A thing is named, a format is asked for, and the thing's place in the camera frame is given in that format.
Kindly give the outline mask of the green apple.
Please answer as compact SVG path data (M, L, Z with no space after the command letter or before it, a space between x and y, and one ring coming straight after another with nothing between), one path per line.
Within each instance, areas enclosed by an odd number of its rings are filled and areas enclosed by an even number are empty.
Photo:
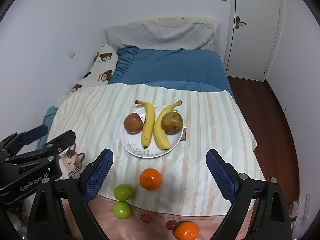
M114 189L113 194L118 201L125 202L134 196L135 189L129 184L120 184Z
M128 219L131 216L131 207L127 202L118 201L113 206L113 213L118 219Z

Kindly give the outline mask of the orange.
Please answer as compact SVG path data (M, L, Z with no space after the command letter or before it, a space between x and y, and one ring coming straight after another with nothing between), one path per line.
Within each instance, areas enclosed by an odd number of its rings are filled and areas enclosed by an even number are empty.
M195 240L199 234L200 228L193 222L183 222L173 230L173 235L178 240Z
M146 190L156 190L162 184L162 175L156 169L147 168L141 172L139 176L139 183L141 187Z

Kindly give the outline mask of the cherry tomato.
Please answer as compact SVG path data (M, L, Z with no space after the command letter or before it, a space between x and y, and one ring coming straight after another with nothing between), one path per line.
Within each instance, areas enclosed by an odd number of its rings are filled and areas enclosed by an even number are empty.
M165 227L170 231L174 231L177 226L178 226L178 221L174 219L167 221L165 224Z
M143 214L143 215L141 215L139 220L145 224L148 224L152 221L152 218L150 217L150 215Z

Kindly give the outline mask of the red apple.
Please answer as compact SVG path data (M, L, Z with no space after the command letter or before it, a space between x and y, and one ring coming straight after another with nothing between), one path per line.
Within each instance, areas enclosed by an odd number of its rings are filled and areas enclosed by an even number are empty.
M124 120L124 128L128 134L137 134L143 129L143 122L137 113L129 114Z

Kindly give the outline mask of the yellow banana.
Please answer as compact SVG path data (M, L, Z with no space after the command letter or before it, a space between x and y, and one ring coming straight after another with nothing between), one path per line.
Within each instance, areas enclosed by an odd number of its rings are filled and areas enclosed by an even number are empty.
M156 145L160 150L167 151L170 148L170 142L169 139L164 131L164 129L161 127L161 122L163 116L165 116L167 113L171 113L175 107L182 104L181 100L178 100L172 105L168 105L165 107L159 116L157 117L153 129L153 137L155 139Z
M143 105L145 110L145 121L141 135L141 144L144 149L147 149L151 144L153 128L155 125L155 108L150 102L135 100L135 104Z

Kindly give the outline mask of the brown pear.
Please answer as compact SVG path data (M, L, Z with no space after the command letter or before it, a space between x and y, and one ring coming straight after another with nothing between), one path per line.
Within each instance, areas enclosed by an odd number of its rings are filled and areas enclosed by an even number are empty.
M169 135L177 134L183 128L182 116L177 112L170 112L163 116L161 127Z

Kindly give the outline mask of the teal bed sheet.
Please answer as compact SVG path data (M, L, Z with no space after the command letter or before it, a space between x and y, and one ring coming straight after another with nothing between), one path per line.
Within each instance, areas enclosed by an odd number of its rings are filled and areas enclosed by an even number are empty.
M54 116L56 115L57 110L58 110L57 107L52 106L47 110L46 114L44 115L42 124L46 125L48 127L48 130L50 130L52 126ZM44 137L38 140L37 146L36 146L37 150L41 149L44 146L44 144L47 142L48 134L49 133L47 133Z

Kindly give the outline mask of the white ceramic plate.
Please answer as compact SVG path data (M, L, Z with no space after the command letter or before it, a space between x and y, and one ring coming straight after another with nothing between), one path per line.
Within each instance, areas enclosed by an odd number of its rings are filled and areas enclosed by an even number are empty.
M154 106L155 113L156 113L155 120L157 119L157 117L159 116L159 114L161 113L161 111L165 107L166 106ZM144 123L145 110L144 110L143 105L140 105L140 108L137 109L134 113L139 114L142 122ZM170 142L170 148L167 151L160 150L157 147L155 139L153 137L153 133L152 133L152 139L151 139L150 146L147 149L144 149L141 144L141 135L142 135L142 131L137 134L128 134L127 131L125 130L125 128L123 127L123 130L122 130L121 136L120 136L121 143L124 146L125 150L127 150L127 152L129 152L131 155L134 155L139 158L151 159L151 158L157 158L157 157L163 156L163 155L169 153L170 151L172 151L178 145L180 140L182 139L183 128L177 134L169 135L166 133L166 135L169 139L169 142Z

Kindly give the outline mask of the white power strip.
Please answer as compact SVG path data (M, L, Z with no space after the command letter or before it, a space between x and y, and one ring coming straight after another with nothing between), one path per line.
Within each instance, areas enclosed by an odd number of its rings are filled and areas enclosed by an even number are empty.
M306 195L306 199L305 199L304 213L303 213L303 217L301 218L301 224L300 224L301 226L305 226L306 221L308 220L310 202L311 202L311 193L308 193Z

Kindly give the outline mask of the striped cat print cloth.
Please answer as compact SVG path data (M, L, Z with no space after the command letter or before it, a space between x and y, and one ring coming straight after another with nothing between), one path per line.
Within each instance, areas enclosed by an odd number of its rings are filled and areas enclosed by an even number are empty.
M144 122L174 111L181 133L158 142L161 122L151 128L151 144L125 131L124 120L139 111ZM241 197L244 184L264 181L254 149L256 140L227 92L195 92L123 83L84 88L59 107L48 139L75 134L83 167L104 161L85 184L85 208L108 239L196 239L225 232L242 239L253 200Z

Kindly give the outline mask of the bear print pillow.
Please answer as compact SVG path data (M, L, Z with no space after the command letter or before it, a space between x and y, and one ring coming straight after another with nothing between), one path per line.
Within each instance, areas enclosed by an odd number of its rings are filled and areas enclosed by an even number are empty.
M68 95L78 92L86 87L107 85L116 70L118 55L108 44L104 45L97 53L89 72L74 85Z

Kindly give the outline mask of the blue quilt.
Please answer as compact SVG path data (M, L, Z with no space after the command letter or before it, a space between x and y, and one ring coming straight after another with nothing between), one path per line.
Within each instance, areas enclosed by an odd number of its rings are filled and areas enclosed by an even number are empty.
M125 47L117 52L109 84L145 84L198 92L233 94L219 55L211 50L154 50Z

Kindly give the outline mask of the grey white pillow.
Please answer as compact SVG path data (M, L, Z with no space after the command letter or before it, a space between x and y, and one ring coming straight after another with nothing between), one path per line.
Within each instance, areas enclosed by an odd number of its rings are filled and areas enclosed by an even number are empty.
M155 50L212 50L220 52L215 33L205 24L183 26L157 26L124 24L105 28L108 44L115 50L127 46Z

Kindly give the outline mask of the white door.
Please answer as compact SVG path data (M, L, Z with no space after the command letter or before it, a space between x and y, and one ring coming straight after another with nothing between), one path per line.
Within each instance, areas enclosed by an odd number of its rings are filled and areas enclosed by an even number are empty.
M235 28L236 17L246 25ZM283 0L230 0L226 75L264 81L279 40Z

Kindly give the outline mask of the wall socket left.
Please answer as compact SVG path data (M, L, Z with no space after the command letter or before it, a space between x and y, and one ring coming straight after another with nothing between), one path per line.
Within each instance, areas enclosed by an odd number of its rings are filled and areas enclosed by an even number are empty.
M70 50L68 52L69 57L72 59L73 57L75 57L75 52L73 50Z

